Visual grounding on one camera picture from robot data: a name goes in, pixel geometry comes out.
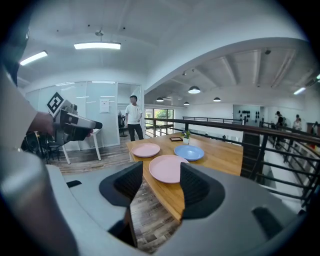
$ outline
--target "white t-shirt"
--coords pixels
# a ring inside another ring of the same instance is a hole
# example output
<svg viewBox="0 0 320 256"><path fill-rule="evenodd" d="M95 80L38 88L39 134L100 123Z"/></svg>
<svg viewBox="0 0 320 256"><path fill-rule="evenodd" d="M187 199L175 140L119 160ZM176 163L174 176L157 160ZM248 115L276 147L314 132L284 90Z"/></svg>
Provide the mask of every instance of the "white t-shirt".
<svg viewBox="0 0 320 256"><path fill-rule="evenodd" d="M139 115L142 114L142 110L139 105L128 105L125 108L125 113L128 114L128 125L138 125Z"/></svg>

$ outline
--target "ceiling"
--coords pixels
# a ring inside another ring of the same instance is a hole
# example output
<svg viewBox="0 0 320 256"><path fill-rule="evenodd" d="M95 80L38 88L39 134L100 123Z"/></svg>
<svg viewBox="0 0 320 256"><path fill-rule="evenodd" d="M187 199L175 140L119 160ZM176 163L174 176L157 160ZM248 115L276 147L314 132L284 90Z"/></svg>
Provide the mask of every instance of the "ceiling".
<svg viewBox="0 0 320 256"><path fill-rule="evenodd" d="M179 96L190 100L191 86L198 86L202 94L215 89L232 87L256 87L281 91L292 95L310 79L320 73L320 67L313 52L305 44L296 47L261 47L234 52L210 59L159 85L145 95L146 103L153 103L157 97Z"/></svg>
<svg viewBox="0 0 320 256"><path fill-rule="evenodd" d="M194 0L43 0L34 8L22 59L48 56L18 72L18 86L45 76L88 68L119 67L147 73L148 57L166 33L191 13ZM121 43L121 50L75 50L75 43Z"/></svg>

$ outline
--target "floor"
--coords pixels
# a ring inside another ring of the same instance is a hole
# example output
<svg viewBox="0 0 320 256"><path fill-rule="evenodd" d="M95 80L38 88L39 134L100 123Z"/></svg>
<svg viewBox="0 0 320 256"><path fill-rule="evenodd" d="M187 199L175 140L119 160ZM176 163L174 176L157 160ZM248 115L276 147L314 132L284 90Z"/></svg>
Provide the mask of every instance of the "floor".
<svg viewBox="0 0 320 256"><path fill-rule="evenodd" d="M96 149L69 151L71 164L68 164L63 152L60 161L55 157L50 165L60 168L63 174L90 172L104 167L130 162L126 142L130 137L120 137L120 145L99 148L101 161ZM154 253L177 230L179 223L168 213L155 197L143 179L142 184L131 205L131 218L138 248L146 253Z"/></svg>

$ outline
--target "wooden table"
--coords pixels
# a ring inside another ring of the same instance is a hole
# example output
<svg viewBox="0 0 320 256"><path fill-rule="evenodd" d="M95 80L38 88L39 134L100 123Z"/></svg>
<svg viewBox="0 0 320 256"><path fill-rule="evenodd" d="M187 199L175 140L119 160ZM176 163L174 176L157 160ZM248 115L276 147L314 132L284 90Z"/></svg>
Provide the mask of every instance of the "wooden table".
<svg viewBox="0 0 320 256"><path fill-rule="evenodd" d="M131 161L143 161L143 177L151 187L158 200L178 221L180 221L183 210L185 209L184 193L180 184L166 184L156 180L149 172L149 164L152 159L161 155L174 155L175 147L182 145L183 142L171 141L169 138L179 136L181 136L180 132L126 143L129 149ZM131 149L141 143L158 144L160 146L160 152L157 155L149 158L140 158L133 155L131 153ZM227 174L240 176L243 159L242 146L233 145L220 140L214 140L198 135L191 135L189 144L197 146L204 151L204 157L202 159L192 161L190 163L209 167Z"/></svg>

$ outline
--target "pink plate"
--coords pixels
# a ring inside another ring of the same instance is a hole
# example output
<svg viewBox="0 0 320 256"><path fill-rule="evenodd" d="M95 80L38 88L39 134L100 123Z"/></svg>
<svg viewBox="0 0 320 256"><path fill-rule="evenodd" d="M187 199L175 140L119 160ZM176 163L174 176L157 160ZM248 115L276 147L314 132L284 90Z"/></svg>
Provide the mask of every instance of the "pink plate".
<svg viewBox="0 0 320 256"><path fill-rule="evenodd" d="M150 158L158 154L160 147L153 143L142 143L134 146L131 152L139 158Z"/></svg>
<svg viewBox="0 0 320 256"><path fill-rule="evenodd" d="M179 183L181 162L189 163L186 159L177 155L161 155L150 162L149 171L160 182Z"/></svg>

